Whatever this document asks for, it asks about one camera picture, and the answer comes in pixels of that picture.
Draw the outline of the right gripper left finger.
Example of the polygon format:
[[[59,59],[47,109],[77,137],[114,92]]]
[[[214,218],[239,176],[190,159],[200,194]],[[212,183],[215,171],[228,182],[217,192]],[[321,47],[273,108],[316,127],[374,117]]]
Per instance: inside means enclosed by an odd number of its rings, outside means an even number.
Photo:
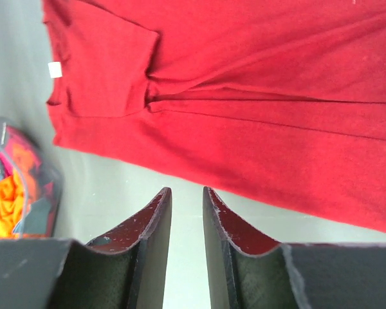
[[[0,308],[161,308],[172,192],[82,244],[0,240]]]

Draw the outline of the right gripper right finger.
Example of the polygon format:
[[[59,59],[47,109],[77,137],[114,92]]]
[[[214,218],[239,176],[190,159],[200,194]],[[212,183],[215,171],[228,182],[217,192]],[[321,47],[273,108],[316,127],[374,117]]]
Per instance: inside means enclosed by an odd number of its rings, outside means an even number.
[[[386,308],[386,243],[283,243],[210,187],[203,227],[212,308]]]

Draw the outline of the red t shirt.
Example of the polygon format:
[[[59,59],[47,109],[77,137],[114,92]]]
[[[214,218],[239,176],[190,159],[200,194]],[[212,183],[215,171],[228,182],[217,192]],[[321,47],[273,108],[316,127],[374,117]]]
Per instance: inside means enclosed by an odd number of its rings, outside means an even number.
[[[56,145],[386,233],[386,1],[44,1]]]

